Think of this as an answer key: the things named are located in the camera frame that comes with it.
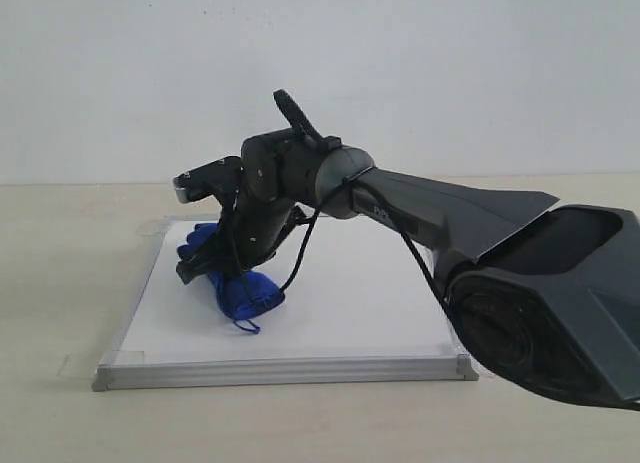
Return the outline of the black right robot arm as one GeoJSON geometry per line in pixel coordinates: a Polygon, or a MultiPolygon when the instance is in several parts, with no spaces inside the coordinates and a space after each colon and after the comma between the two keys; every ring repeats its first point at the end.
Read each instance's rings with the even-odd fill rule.
{"type": "Polygon", "coordinates": [[[216,199],[216,233],[180,279],[241,276],[268,261],[302,214],[371,218],[412,252],[465,349],[495,375],[547,399],[639,407],[639,219],[563,205],[540,191],[490,190],[378,168],[338,139],[293,130],[248,138],[237,156],[185,171],[178,199],[216,199]]]}

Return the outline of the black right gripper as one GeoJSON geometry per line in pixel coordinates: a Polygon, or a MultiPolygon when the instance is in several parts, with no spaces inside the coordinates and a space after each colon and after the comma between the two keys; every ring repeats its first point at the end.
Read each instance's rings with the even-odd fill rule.
{"type": "Polygon", "coordinates": [[[188,284],[204,275],[235,279],[273,258],[293,230],[308,222],[289,199],[260,202],[241,195],[216,222],[198,223],[177,249],[176,273],[188,284]]]}

